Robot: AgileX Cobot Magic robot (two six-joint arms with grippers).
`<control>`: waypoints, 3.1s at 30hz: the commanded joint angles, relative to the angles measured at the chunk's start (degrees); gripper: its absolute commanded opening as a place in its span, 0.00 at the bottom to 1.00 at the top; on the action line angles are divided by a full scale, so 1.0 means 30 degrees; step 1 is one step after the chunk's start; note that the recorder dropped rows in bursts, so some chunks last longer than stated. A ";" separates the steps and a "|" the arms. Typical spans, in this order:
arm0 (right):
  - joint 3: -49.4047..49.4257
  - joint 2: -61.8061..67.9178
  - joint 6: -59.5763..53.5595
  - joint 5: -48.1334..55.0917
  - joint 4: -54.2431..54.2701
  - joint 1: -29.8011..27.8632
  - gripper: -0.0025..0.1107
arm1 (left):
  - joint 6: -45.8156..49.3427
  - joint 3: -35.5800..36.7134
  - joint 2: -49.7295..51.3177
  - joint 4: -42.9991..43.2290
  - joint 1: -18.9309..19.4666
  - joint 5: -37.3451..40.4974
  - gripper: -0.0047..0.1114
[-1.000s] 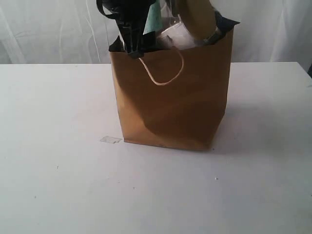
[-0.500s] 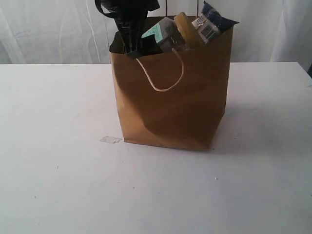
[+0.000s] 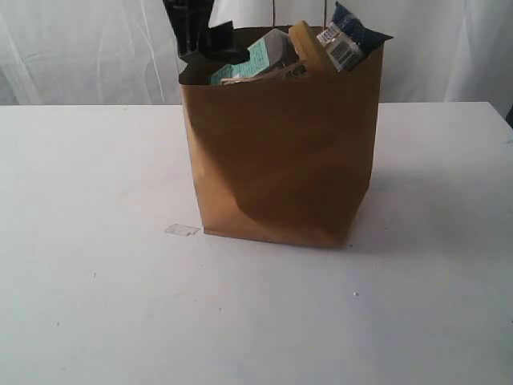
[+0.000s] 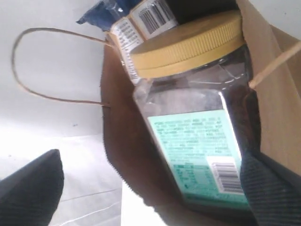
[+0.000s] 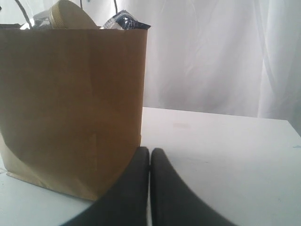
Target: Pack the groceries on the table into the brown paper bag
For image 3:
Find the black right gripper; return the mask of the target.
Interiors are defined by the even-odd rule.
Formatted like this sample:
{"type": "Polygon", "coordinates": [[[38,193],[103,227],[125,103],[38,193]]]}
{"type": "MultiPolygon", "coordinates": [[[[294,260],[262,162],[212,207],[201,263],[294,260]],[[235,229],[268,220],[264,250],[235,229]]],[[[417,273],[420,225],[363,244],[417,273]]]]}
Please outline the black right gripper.
{"type": "Polygon", "coordinates": [[[214,1],[163,0],[177,43],[186,62],[239,64],[248,61],[248,49],[236,39],[232,21],[210,27],[214,1]]]}

